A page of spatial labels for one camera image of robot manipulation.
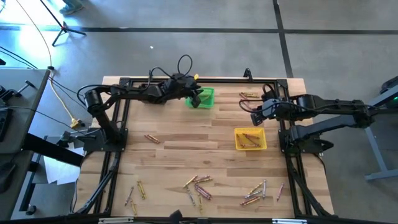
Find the cable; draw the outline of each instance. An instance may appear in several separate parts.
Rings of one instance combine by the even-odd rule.
[[[326,165],[325,165],[325,162],[322,160],[322,158],[321,158],[318,154],[313,153],[313,155],[314,155],[316,158],[318,158],[319,161],[322,163],[322,165],[323,165],[323,170],[325,171],[325,174],[326,174]]]
[[[163,70],[163,68],[160,68],[158,66],[154,67],[151,71],[150,71],[150,75],[153,76],[153,72],[155,69],[159,69],[160,71],[162,71],[164,74],[166,74],[168,77],[173,78],[171,75],[169,75],[165,70]]]
[[[28,63],[28,64],[30,65],[30,67],[34,67],[34,68],[37,69],[36,66],[34,66],[32,63],[30,63],[28,60],[26,60],[26,59],[22,58],[21,56],[19,56],[18,54],[15,54],[14,52],[11,52],[10,50],[5,49],[4,47],[1,47],[1,46],[0,46],[0,48],[3,49],[3,50],[5,50],[6,52],[8,52],[8,53],[10,53],[10,54],[15,55],[16,57],[19,57],[20,59],[22,59],[23,61],[25,61],[26,63]]]
[[[54,84],[55,86],[57,86],[61,91],[63,91],[71,100],[73,100],[75,103],[77,103],[77,105],[81,106],[84,110],[86,110],[86,108],[81,105],[79,102],[77,102],[77,100],[73,99],[65,90],[63,90],[63,88],[61,88],[59,85]]]
[[[35,24],[35,22],[33,21],[33,19],[30,17],[30,15],[26,12],[26,10],[24,9],[24,7],[20,4],[20,2],[18,0],[16,0],[18,2],[18,5],[22,8],[22,10],[25,12],[25,14],[27,15],[27,17],[30,19],[30,21],[33,23],[33,25],[36,27],[37,31],[39,32],[39,34],[42,36],[43,41],[45,43],[45,46],[47,48],[47,51],[49,52],[49,57],[50,57],[50,66],[52,66],[52,60],[51,60],[51,53],[50,53],[50,48],[47,45],[47,41],[45,41],[43,34],[41,33],[41,31],[39,30],[39,28],[37,27],[37,25]]]
[[[152,80],[152,76],[153,76],[152,72],[153,72],[153,69],[152,69],[152,70],[149,70],[147,86],[146,86],[144,89],[142,89],[142,90],[140,91],[141,93],[149,88],[150,81]]]
[[[183,59],[184,57],[188,57],[191,60],[191,65],[189,66],[188,71],[184,74],[184,76],[185,76],[185,75],[188,75],[188,73],[191,71],[191,68],[192,68],[192,65],[193,65],[193,60],[192,60],[191,56],[189,56],[187,54],[181,56],[180,59],[178,60],[178,63],[177,63],[177,71],[179,72],[179,74],[181,74],[181,72],[180,72],[180,62],[181,62],[181,59]]]
[[[272,87],[270,84],[264,84],[264,85],[262,86],[262,91],[264,92],[264,94],[267,93],[267,92],[266,92],[266,86],[268,86],[268,88],[271,89],[271,92],[272,92],[272,94],[274,95],[274,98],[277,98],[276,92],[275,92],[275,90],[273,89],[273,87]]]
[[[51,77],[52,79],[50,80],[51,89],[52,89],[52,91],[54,92],[55,96],[58,98],[58,100],[61,102],[61,104],[62,104],[63,108],[65,109],[65,111],[69,114],[69,117],[70,117],[70,119],[71,119],[71,121],[72,121],[72,123],[71,123],[70,126],[74,127],[74,126],[78,125],[79,122],[78,122],[77,119],[75,119],[75,118],[72,116],[72,114],[71,114],[71,112],[69,111],[68,107],[66,106],[65,102],[60,98],[60,96],[58,95],[57,91],[55,91],[54,84],[53,84],[53,79],[54,79],[53,76],[54,76],[54,73],[53,73],[51,70],[49,70],[49,71],[51,72],[50,76],[52,75],[52,77]]]
[[[18,60],[18,59],[16,59],[16,58],[14,58],[14,57],[11,56],[10,54],[7,54],[7,53],[5,53],[5,52],[2,51],[2,50],[0,50],[0,52],[3,53],[3,54],[5,54],[5,55],[10,56],[11,58],[13,58],[14,60],[16,60],[16,61],[18,61],[18,62],[20,62],[20,63],[24,63],[24,64],[27,65],[29,68],[34,69],[32,66],[28,65],[27,63],[25,63],[25,62],[23,62],[23,61],[21,61],[21,60]]]
[[[65,124],[64,122],[61,122],[61,121],[59,121],[59,120],[57,120],[57,119],[55,119],[55,118],[52,118],[52,117],[50,117],[50,116],[48,116],[48,115],[46,115],[46,114],[44,114],[44,113],[42,113],[42,112],[39,112],[39,111],[37,111],[37,110],[34,110],[34,109],[32,109],[32,108],[27,108],[27,107],[23,107],[23,106],[6,106],[6,107],[9,107],[9,108],[16,108],[16,109],[26,109],[26,110],[35,111],[36,113],[39,113],[39,114],[41,114],[41,115],[43,115],[43,116],[45,116],[45,117],[47,117],[47,118],[50,118],[51,120],[53,120],[53,121],[55,121],[55,122],[58,122],[58,123],[60,123],[60,124],[63,124],[63,125],[65,125],[66,127],[70,128],[70,129],[72,129],[72,130],[75,130],[75,131],[77,131],[77,132],[80,133],[80,134],[85,134],[85,133],[83,133],[83,132],[81,132],[81,131],[78,131],[78,130],[76,130],[76,129],[74,129],[74,128],[71,128],[69,125]]]
[[[64,88],[64,89],[66,89],[66,90],[68,90],[68,91],[70,91],[70,92],[72,92],[72,93],[76,94],[76,92],[75,92],[75,91],[73,91],[73,90],[71,90],[71,89],[69,89],[69,88],[67,88],[67,87],[65,87],[65,86],[63,86],[63,85],[61,85],[61,83],[57,82],[55,79],[53,79],[53,78],[49,77],[49,80],[52,80],[52,81],[53,81],[53,82],[55,82],[56,84],[60,85],[62,88]]]

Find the tripod stand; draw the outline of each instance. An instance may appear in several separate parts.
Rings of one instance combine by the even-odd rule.
[[[61,25],[60,21],[58,21],[58,19],[54,16],[54,14],[52,14],[51,10],[44,4],[43,0],[40,0],[40,2],[48,10],[48,12],[51,14],[51,16],[55,19],[57,24],[61,27],[60,32],[58,33],[58,35],[55,38],[55,40],[52,42],[52,46],[53,47],[54,47],[56,41],[58,40],[58,38],[61,36],[62,32],[67,33],[69,31],[69,32],[74,32],[74,33],[81,34],[81,35],[86,35],[86,33],[84,33],[84,32],[80,32],[80,31],[77,31],[77,30],[69,29],[67,27],[67,23],[65,21],[63,22],[63,25]]]

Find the gray table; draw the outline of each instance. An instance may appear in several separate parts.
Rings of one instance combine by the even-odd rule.
[[[11,98],[8,103],[12,106],[23,106],[36,110],[49,75],[48,70],[0,69],[0,85],[6,89],[18,90],[25,85],[25,80],[33,83],[37,89],[28,87],[22,92],[22,97]],[[0,142],[0,164],[10,161],[12,153],[21,150],[34,114],[35,112],[31,110],[14,109],[10,127],[3,142]],[[0,220],[11,218],[32,156],[32,151],[22,151],[14,158],[17,167],[11,186],[7,191],[0,194]]]

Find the white paper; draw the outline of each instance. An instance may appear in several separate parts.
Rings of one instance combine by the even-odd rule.
[[[73,142],[69,144],[69,150],[79,155],[83,155],[83,148],[74,148]],[[47,174],[47,182],[57,181],[57,184],[67,184],[77,180],[80,174],[80,167],[76,167],[64,162],[57,161],[49,157],[44,157],[45,172]]]
[[[82,147],[72,149],[71,151],[79,155],[83,155],[84,153]],[[65,164],[65,166],[62,167],[61,171],[62,173],[60,175],[60,178],[58,178],[57,185],[75,182],[77,178],[79,178],[80,167]]]

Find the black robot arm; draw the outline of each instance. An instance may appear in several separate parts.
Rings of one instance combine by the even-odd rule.
[[[173,74],[168,80],[153,85],[142,84],[139,87],[125,87],[120,85],[100,85],[84,94],[88,112],[97,119],[105,134],[107,142],[118,142],[120,133],[115,122],[109,120],[105,111],[118,100],[139,100],[144,103],[164,104],[168,100],[189,97],[194,108],[201,103],[199,90],[194,77],[180,73]],[[110,95],[103,103],[101,93]]]
[[[255,110],[243,108],[251,113],[255,126],[265,119],[302,121],[319,114],[340,115],[308,126],[294,125],[280,131],[280,148],[287,153],[321,153],[333,147],[332,142],[319,138],[322,133],[343,127],[367,128],[374,122],[374,115],[397,112],[365,105],[361,100],[324,100],[309,94],[292,96],[289,100],[269,98],[268,94],[263,96],[268,97],[262,97],[263,104]]]

